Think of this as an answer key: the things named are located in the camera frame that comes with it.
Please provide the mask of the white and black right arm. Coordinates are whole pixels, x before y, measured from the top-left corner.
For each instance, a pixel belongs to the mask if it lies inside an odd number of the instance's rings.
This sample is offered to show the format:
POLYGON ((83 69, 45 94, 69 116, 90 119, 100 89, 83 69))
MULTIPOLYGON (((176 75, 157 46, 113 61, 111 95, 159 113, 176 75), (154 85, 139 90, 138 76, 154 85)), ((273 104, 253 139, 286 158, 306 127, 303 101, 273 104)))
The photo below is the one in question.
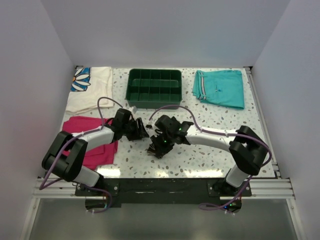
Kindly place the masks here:
POLYGON ((245 125, 237 130, 218 130, 162 115, 155 122, 154 132, 147 152, 158 159, 169 153, 174 145, 201 145, 230 153, 234 166, 215 187, 216 191, 223 191, 230 197, 241 190, 247 178, 259 174, 266 157, 271 155, 266 143, 245 125))

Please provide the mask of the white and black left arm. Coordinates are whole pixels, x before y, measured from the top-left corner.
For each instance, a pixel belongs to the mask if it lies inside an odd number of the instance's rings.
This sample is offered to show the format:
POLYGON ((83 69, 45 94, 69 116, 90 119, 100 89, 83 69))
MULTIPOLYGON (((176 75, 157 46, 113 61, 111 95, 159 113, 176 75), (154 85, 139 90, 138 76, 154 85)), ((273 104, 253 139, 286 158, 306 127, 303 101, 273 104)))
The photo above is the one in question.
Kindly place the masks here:
POLYGON ((86 185, 86 191, 92 196, 99 196, 104 190, 104 177, 84 166, 86 152, 103 145, 113 144, 122 137, 128 141, 137 141, 149 137, 142 119, 134 118, 131 110, 120 108, 108 122, 96 128, 78 133, 61 131, 55 137, 44 156, 41 166, 47 171, 39 189, 50 186, 46 183, 51 174, 60 180, 86 185))

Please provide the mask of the black striped underwear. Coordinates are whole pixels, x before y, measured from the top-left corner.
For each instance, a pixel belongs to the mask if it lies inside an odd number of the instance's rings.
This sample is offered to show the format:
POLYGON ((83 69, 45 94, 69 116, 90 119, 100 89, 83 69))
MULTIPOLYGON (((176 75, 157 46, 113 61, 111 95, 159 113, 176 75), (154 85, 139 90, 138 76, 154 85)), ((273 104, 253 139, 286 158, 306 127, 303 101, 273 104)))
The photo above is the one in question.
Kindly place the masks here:
POLYGON ((152 143, 149 145, 147 149, 147 153, 151 156, 156 157, 157 159, 162 159, 163 156, 168 154, 172 149, 173 149, 172 144, 161 145, 161 144, 152 143))

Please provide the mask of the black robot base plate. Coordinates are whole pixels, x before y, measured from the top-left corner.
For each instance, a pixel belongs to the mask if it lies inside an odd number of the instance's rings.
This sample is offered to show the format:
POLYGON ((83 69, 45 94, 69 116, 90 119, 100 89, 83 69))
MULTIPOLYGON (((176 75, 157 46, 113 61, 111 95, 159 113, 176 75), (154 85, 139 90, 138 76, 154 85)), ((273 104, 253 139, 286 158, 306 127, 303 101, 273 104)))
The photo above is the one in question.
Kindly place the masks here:
POLYGON ((241 189, 227 186, 223 178, 105 178, 104 192, 78 185, 75 196, 85 198, 85 207, 103 208, 111 203, 113 208, 123 204, 187 204, 209 203, 222 205, 241 189))

